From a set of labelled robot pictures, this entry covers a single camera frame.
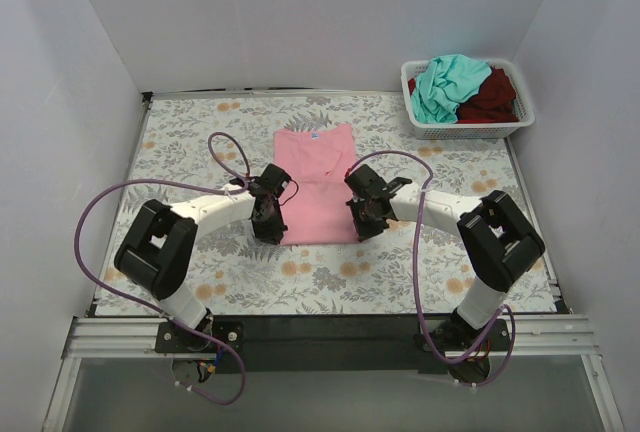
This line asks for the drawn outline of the pink t shirt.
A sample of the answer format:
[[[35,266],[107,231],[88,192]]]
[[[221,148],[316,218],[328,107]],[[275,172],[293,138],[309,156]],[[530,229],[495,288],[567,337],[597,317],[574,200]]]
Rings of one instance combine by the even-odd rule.
[[[352,244],[358,241],[347,202],[352,192],[344,182],[356,162],[352,127],[274,133],[274,164],[294,181],[282,196],[288,230],[283,245]]]

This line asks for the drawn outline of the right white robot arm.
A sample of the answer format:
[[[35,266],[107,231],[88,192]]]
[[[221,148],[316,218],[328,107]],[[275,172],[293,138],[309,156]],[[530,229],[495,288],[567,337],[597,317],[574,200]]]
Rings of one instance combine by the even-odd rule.
[[[345,183],[358,240],[382,234],[391,221],[408,221],[458,237],[475,272],[452,313],[454,341],[475,349],[489,336],[488,324],[509,291],[545,253],[543,239],[507,193],[468,197],[432,190],[403,177],[385,181],[362,165]]]

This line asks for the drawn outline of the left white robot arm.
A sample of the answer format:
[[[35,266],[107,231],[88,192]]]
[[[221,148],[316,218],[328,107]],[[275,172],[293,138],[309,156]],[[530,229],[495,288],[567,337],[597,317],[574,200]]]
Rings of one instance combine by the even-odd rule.
[[[149,293],[162,312],[182,323],[178,339],[188,350],[203,351],[213,338],[204,321],[208,309],[185,283],[197,240],[249,220],[257,240],[278,245],[287,230],[279,199],[291,182],[288,173],[270,164],[260,176],[228,184],[220,194],[172,205],[150,200],[139,210],[114,266]]]

